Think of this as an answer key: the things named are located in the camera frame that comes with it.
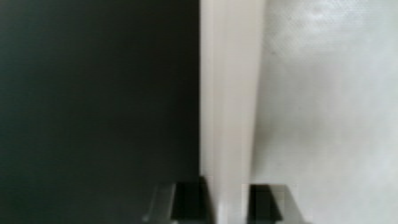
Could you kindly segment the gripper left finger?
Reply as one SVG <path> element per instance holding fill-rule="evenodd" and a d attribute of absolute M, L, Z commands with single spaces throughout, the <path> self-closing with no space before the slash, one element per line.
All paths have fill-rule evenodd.
<path fill-rule="evenodd" d="M 212 224 L 205 180 L 154 185 L 141 224 Z"/>

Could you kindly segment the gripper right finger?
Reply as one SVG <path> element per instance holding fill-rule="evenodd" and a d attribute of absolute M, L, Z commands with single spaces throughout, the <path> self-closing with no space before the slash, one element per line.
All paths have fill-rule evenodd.
<path fill-rule="evenodd" d="M 310 224 L 285 185 L 250 186 L 246 224 Z"/>

